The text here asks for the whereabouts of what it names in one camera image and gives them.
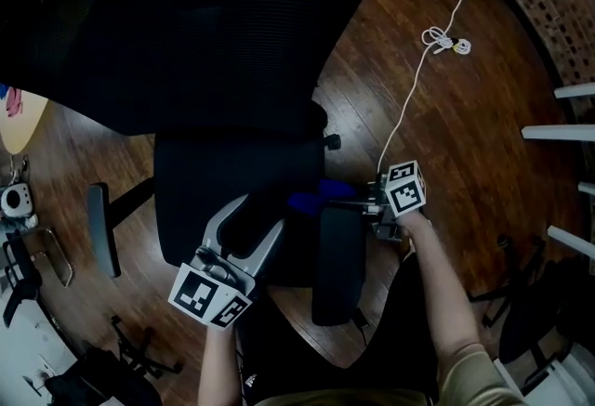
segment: blue object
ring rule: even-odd
[[[287,204],[308,216],[316,217],[320,214],[324,204],[332,198],[347,198],[355,196],[357,191],[348,183],[334,179],[321,179],[316,193],[293,193]]]
[[[4,85],[4,84],[0,83],[0,100],[4,100],[4,98],[8,94],[8,89],[9,88],[10,88],[9,85]]]

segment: person's hand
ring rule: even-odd
[[[418,227],[428,224],[428,220],[419,211],[413,210],[397,217],[397,224],[405,228],[409,233],[413,233]]]

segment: wooden floor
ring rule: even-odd
[[[328,154],[329,176],[373,179],[423,50],[419,36],[429,26],[445,26],[455,3],[362,2],[315,93],[329,113],[328,133],[339,133],[343,141],[341,151]],[[451,34],[469,39],[471,53],[428,58],[385,166],[419,160],[429,187],[427,213],[465,287],[477,293],[495,287],[502,275],[498,233],[513,236],[527,255],[528,240],[543,235],[548,223],[582,234],[585,218],[575,187],[577,147],[521,138],[524,125],[561,123],[563,117],[519,22],[502,0],[466,0]],[[84,341],[114,347],[113,314],[133,338],[151,325],[157,332],[154,357],[186,363],[180,376],[156,383],[164,404],[193,403],[205,330],[166,303],[176,269],[162,259],[152,201],[115,231],[123,268],[117,280],[99,271],[86,231],[88,184],[107,182],[115,198],[149,176],[152,138],[125,138],[52,105],[28,153],[39,215],[56,228],[76,269],[68,289],[43,269],[43,295],[60,325],[79,347]],[[180,176],[185,175],[181,166]],[[397,255],[389,246],[370,243],[367,265],[362,307],[376,324]],[[274,296],[306,340],[331,361],[347,365],[357,358],[362,341],[352,326],[311,325],[307,291],[278,290]],[[488,333],[484,338],[494,352],[496,340]]]

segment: forearm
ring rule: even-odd
[[[208,329],[198,387],[199,406],[239,406],[242,391],[235,356],[235,332]]]
[[[407,228],[416,246],[430,333],[438,359],[444,366],[462,348],[479,344],[477,324],[434,228],[422,215]]]

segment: coiled white cord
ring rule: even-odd
[[[419,65],[417,66],[417,71],[416,71],[416,77],[413,80],[413,86],[411,87],[411,90],[409,91],[409,95],[405,99],[405,103],[403,104],[403,108],[401,109],[401,116],[399,117],[399,122],[397,122],[397,125],[395,125],[394,128],[392,129],[392,132],[390,132],[389,139],[387,140],[387,143],[384,146],[382,153],[380,154],[380,159],[378,160],[378,167],[377,167],[378,173],[380,173],[380,165],[382,164],[384,155],[386,154],[387,148],[390,145],[390,141],[392,140],[392,137],[399,129],[399,126],[401,125],[401,122],[403,121],[403,116],[405,115],[405,110],[407,109],[407,104],[409,103],[411,96],[413,96],[413,93],[416,90],[419,72],[421,71],[421,67],[423,66],[423,63],[424,63],[424,60],[426,59],[428,51],[430,51],[430,49],[432,49],[433,47],[438,46],[438,48],[434,51],[434,54],[439,54],[439,53],[443,52],[445,49],[453,49],[453,51],[455,51],[457,54],[460,54],[460,55],[466,55],[469,52],[471,52],[471,43],[469,41],[467,41],[466,39],[458,39],[458,40],[452,39],[452,38],[449,38],[447,35],[447,33],[450,31],[451,27],[453,26],[453,21],[455,20],[455,14],[458,11],[458,9],[460,8],[462,3],[463,3],[463,0],[458,0],[458,3],[456,4],[455,9],[453,9],[453,12],[450,16],[450,21],[448,21],[448,26],[446,26],[445,30],[441,30],[437,26],[432,26],[431,28],[429,28],[428,30],[424,31],[421,34],[421,42],[424,45],[426,45],[426,49],[424,50],[423,54],[421,55],[421,59],[419,60]]]

